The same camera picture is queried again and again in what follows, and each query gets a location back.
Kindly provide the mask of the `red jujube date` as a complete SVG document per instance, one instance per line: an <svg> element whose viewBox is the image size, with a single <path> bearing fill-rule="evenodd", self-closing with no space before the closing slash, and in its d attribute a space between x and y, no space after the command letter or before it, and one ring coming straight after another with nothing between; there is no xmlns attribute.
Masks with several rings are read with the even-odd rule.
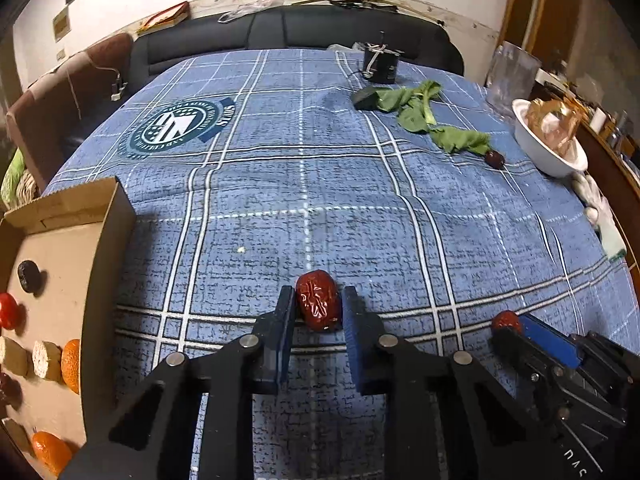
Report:
<svg viewBox="0 0 640 480"><path fill-rule="evenodd" d="M523 333L523 325L515 312L505 310L498 313L491 321L491 330L498 333L499 330L513 330L515 333Z"/></svg>
<svg viewBox="0 0 640 480"><path fill-rule="evenodd" d="M300 315L314 332L333 330L341 321L341 297L328 272L314 270L301 275L295 291Z"/></svg>

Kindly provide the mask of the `orange tangerine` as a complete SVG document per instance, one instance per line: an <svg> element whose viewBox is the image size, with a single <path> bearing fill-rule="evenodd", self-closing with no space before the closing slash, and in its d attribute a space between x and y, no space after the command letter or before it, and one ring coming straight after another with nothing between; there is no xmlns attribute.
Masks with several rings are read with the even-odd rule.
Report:
<svg viewBox="0 0 640 480"><path fill-rule="evenodd" d="M76 394L79 393L79 353L80 341L78 339L67 341L61 353L63 382Z"/></svg>
<svg viewBox="0 0 640 480"><path fill-rule="evenodd" d="M37 431L32 436L32 448L37 460L58 478L70 463L74 453L60 438L47 431Z"/></svg>

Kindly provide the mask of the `white yam piece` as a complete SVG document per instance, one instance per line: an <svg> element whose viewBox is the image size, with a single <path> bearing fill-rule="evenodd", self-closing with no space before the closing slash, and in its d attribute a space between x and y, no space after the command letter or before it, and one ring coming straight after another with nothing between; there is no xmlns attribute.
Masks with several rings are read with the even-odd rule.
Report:
<svg viewBox="0 0 640 480"><path fill-rule="evenodd" d="M62 351L51 341L36 340L32 346L34 374L44 380L58 382L61 379Z"/></svg>
<svg viewBox="0 0 640 480"><path fill-rule="evenodd" d="M25 377L28 374L28 354L15 340L6 336L0 337L1 365L9 372Z"/></svg>

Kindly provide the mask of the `dark plum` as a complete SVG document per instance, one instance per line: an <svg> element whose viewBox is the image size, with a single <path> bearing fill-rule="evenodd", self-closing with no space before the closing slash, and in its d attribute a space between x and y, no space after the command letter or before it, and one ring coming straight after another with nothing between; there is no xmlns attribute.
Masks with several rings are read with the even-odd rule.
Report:
<svg viewBox="0 0 640 480"><path fill-rule="evenodd" d="M17 277L28 294L39 292L42 286L41 271L32 260L23 260L17 267Z"/></svg>

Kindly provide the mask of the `red tomato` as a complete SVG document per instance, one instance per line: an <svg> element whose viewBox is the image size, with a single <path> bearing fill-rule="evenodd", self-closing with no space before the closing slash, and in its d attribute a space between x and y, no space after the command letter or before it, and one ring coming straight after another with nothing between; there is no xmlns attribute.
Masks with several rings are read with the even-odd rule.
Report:
<svg viewBox="0 0 640 480"><path fill-rule="evenodd" d="M22 324L23 313L20 305L8 292L0 294L0 325L5 330L15 330Z"/></svg>

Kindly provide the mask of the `white glove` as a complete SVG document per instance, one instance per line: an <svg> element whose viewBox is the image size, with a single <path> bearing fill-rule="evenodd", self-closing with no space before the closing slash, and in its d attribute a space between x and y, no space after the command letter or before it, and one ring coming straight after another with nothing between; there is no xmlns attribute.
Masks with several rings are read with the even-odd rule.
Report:
<svg viewBox="0 0 640 480"><path fill-rule="evenodd" d="M615 225L613 211L590 174L572 174L572 187L585 206L585 216L598 234L606 258L615 261L626 256L627 248Z"/></svg>

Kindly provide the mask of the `blue plaid tablecloth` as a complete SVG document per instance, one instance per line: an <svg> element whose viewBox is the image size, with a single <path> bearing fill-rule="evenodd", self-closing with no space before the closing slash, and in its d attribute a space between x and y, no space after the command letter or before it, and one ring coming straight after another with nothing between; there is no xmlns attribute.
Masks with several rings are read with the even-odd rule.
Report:
<svg viewBox="0 0 640 480"><path fill-rule="evenodd" d="M189 58L111 114L48 193L115 177L137 219L116 296L118 408L69 479L566 479L533 385L491 321L530 313L639 356L639 306L570 184L540 172L485 91L427 79L439 124L488 133L503 170L395 113L355 110L355 55ZM331 275L382 321L382 394L352 382L341 321L296 303L288 381L257 394L252 330L283 286Z"/></svg>

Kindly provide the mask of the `dark date by vegetable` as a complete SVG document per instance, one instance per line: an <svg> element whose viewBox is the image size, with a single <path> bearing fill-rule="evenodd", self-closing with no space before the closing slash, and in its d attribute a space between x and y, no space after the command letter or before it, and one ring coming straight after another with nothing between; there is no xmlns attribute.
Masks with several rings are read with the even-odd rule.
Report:
<svg viewBox="0 0 640 480"><path fill-rule="evenodd" d="M497 170L503 170L506 159L503 154L495 150L489 150L484 155L484 161L488 166Z"/></svg>

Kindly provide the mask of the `wooden side shelf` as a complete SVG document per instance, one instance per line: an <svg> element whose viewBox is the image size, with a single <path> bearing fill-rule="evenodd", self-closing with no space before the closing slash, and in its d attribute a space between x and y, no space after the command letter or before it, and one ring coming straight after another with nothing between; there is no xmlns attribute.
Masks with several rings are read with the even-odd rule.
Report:
<svg viewBox="0 0 640 480"><path fill-rule="evenodd" d="M564 96L582 104L578 99ZM575 136L576 158L568 162L549 150L530 130L525 115L530 102L552 99L548 91L536 90L530 101L518 99L512 102L512 112L516 120L515 139L521 149L543 174L565 180L572 187L572 174L590 174L597 182L602 194L608 200L613 211L615 225L626 244L627 252L623 260L631 276L634 289L639 288L639 174L638 167L629 159L628 154L637 155L639 147L630 144L624 134L617 144L608 144L601 133L597 133L586 123L586 115L579 124Z"/></svg>

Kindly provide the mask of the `brown paper in bowl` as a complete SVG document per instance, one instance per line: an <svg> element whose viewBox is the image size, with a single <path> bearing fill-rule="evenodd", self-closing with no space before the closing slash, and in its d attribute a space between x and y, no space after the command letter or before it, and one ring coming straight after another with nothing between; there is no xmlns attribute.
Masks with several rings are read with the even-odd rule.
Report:
<svg viewBox="0 0 640 480"><path fill-rule="evenodd" d="M574 162L576 131L585 114L582 104L573 99L534 99L529 104L525 122L549 150L568 162Z"/></svg>

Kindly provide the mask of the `cardboard box tray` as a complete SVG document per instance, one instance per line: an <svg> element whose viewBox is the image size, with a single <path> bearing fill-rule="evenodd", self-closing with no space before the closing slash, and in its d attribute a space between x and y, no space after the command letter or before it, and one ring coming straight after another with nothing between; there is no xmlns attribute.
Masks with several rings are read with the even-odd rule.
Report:
<svg viewBox="0 0 640 480"><path fill-rule="evenodd" d="M115 177L66 188L8 212L1 221L1 288L25 311L5 335L25 350L36 340L80 341L79 393L27 374L22 403L6 414L26 434L47 431L80 448L115 406L114 310L136 213ZM39 292L24 292L23 260L40 269Z"/></svg>

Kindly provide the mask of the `green leafy vegetable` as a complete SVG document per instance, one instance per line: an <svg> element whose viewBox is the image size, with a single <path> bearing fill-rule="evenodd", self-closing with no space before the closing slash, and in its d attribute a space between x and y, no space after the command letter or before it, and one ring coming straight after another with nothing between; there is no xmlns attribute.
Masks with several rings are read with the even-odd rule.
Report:
<svg viewBox="0 0 640 480"><path fill-rule="evenodd" d="M480 156L491 151L488 133L437 122L431 99L440 96L439 82L427 79L413 88L374 87L373 90L378 110L395 113L398 124L408 132L427 133L443 151L449 154L467 151Z"/></svg>

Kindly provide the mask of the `black small pouch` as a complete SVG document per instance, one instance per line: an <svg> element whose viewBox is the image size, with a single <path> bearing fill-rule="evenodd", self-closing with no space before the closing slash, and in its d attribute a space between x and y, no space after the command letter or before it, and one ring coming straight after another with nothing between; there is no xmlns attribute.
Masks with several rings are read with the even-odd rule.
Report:
<svg viewBox="0 0 640 480"><path fill-rule="evenodd" d="M355 110L377 110L378 88L369 86L352 92L350 100Z"/></svg>

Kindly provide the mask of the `small black device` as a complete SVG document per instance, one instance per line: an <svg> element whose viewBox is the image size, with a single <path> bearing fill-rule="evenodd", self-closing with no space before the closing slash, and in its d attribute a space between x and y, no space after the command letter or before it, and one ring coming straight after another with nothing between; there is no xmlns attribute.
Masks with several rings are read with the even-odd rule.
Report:
<svg viewBox="0 0 640 480"><path fill-rule="evenodd" d="M381 32L378 42L364 45L361 75L374 84L393 84L403 54L401 50L391 48L385 40L385 32Z"/></svg>

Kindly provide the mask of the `red date in box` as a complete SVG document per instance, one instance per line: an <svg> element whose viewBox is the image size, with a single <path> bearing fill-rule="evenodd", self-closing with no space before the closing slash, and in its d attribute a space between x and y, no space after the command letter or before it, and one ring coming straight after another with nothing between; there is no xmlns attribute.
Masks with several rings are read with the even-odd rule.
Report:
<svg viewBox="0 0 640 480"><path fill-rule="evenodd" d="M0 400L2 404L11 405L16 410L22 403L20 384L6 373L0 373Z"/></svg>

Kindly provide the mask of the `clear plastic cup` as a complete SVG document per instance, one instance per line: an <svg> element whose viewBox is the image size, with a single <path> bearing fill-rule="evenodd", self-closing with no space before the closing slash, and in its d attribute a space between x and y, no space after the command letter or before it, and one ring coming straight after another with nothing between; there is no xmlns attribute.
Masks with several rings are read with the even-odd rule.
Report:
<svg viewBox="0 0 640 480"><path fill-rule="evenodd" d="M503 41L491 59L486 101L501 116L512 115L512 102L528 99L541 62L515 44Z"/></svg>

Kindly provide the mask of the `black leather sofa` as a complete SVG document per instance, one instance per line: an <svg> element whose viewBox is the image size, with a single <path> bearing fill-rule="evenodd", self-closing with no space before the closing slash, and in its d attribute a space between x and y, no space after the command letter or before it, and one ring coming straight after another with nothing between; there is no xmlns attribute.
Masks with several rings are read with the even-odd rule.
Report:
<svg viewBox="0 0 640 480"><path fill-rule="evenodd" d="M139 91L168 68L194 56L234 50L350 46L384 41L404 61L462 76L462 54L439 24L385 10L324 4L279 6L222 24L217 15L186 20L137 39L127 90Z"/></svg>

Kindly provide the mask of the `green patterned cloth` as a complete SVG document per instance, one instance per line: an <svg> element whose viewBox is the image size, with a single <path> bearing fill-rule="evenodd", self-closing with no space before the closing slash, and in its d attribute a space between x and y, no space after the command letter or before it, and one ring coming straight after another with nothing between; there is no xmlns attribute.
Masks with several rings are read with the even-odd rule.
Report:
<svg viewBox="0 0 640 480"><path fill-rule="evenodd" d="M1 183L1 207L4 211L24 206L40 195L32 173L26 168L24 156L16 150Z"/></svg>

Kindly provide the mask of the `clear plastic bag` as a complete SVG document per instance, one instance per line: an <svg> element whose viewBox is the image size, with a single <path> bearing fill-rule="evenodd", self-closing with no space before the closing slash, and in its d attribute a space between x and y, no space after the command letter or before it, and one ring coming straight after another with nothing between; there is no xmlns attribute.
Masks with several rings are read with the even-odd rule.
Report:
<svg viewBox="0 0 640 480"><path fill-rule="evenodd" d="M221 14L221 16L218 18L218 23L228 24L230 22L238 20L239 18L244 18L244 16L253 15L283 5L283 0L254 0L249 3L243 3L240 4L237 8Z"/></svg>

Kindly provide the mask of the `red gift box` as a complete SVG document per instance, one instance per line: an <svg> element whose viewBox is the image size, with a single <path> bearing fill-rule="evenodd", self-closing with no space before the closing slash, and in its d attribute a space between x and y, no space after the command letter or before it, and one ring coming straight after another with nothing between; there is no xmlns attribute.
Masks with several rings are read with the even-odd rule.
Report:
<svg viewBox="0 0 640 480"><path fill-rule="evenodd" d="M168 9L153 14L144 21L137 29L137 36L142 37L152 34L152 32L174 27L190 18L190 14L191 7L187 1L175 4Z"/></svg>

